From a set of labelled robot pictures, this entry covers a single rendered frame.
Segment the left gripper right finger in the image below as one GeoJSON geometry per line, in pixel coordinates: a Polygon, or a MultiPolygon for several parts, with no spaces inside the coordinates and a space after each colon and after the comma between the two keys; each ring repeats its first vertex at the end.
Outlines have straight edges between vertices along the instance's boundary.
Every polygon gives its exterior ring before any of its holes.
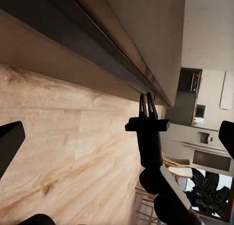
{"type": "Polygon", "coordinates": [[[226,147],[227,151],[234,160],[234,123],[229,121],[222,121],[220,126],[219,139],[226,147]]]}

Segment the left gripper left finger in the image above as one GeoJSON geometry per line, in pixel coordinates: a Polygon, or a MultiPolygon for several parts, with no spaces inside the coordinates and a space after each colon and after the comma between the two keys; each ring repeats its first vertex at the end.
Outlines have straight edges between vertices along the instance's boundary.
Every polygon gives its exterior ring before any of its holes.
{"type": "Polygon", "coordinates": [[[21,121],[0,126],[0,179],[25,140],[21,121]]]}

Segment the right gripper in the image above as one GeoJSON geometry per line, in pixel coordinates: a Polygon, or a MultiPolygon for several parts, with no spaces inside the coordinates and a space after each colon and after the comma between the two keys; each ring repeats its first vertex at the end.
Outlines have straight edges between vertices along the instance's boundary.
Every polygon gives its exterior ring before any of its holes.
{"type": "Polygon", "coordinates": [[[139,151],[142,154],[156,154],[161,151],[160,131],[170,127],[169,119],[158,120],[158,113],[150,93],[147,93],[148,113],[145,96],[140,96],[139,121],[131,120],[125,125],[126,131],[136,131],[139,151]]]}

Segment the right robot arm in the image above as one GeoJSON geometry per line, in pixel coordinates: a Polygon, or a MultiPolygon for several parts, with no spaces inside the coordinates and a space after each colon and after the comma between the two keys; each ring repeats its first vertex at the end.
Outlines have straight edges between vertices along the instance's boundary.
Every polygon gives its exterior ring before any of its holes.
{"type": "Polygon", "coordinates": [[[155,196],[152,202],[157,219],[165,225],[203,225],[198,214],[177,184],[174,176],[163,163],[160,131],[170,127],[169,119],[158,120],[158,113],[150,93],[147,93],[148,113],[145,96],[140,96],[139,116],[131,117],[125,125],[126,131],[136,131],[145,170],[139,179],[149,195],[155,196]]]}

